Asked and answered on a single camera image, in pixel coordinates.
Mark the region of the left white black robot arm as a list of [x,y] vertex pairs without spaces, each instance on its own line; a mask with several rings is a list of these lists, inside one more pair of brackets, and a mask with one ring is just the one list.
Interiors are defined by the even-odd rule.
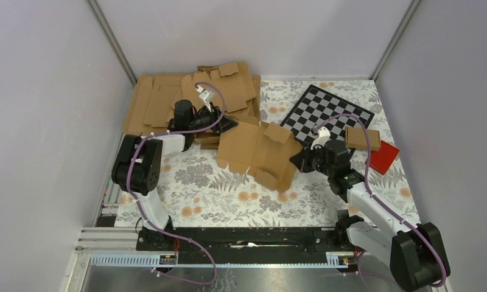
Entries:
[[136,201],[143,226],[153,230],[150,240],[158,249],[169,249],[174,242],[173,232],[166,228],[170,217],[157,190],[162,158],[189,150],[198,133],[211,130],[221,135],[237,124],[212,102],[195,109],[191,101],[179,100],[165,132],[124,136],[111,180]]

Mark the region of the brown cardboard box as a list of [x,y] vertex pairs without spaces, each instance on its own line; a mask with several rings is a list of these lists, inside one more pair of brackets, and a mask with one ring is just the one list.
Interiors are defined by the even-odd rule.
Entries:
[[236,127],[220,135],[217,163],[233,173],[254,177],[270,190],[285,192],[297,171],[290,158],[302,149],[290,130],[254,117],[241,117]]

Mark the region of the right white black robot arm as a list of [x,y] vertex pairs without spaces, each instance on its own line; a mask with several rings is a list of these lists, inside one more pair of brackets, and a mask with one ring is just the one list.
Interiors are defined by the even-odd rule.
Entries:
[[357,215],[338,221],[334,241],[349,251],[357,246],[390,268],[394,281],[404,291],[446,283],[450,266],[440,230],[433,223],[418,223],[376,195],[367,179],[351,166],[351,155],[342,141],[305,147],[290,158],[301,173],[325,175],[331,191],[358,207],[373,222],[370,227]]

